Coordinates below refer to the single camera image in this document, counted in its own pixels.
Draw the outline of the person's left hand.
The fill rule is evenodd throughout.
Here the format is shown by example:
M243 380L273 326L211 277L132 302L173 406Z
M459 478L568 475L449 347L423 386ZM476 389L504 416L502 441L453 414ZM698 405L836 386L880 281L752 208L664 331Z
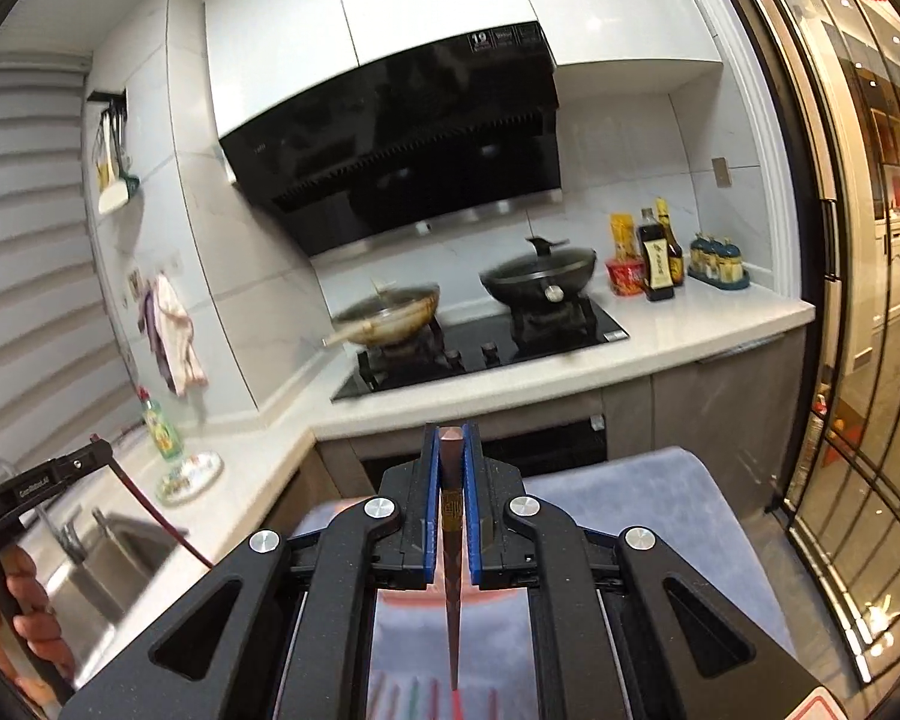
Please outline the person's left hand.
M0 670L20 694L29 700L32 709L46 710L58 696L55 690L38 676L25 676L7 653L6 644L11 632L19 634L23 646L73 684L76 659L73 649L64 640L58 618L50 605L45 587L37 577L37 566L27 551L17 544L7 546L1 553L1 566L6 572L7 591L19 603L22 613L6 617L0 611Z

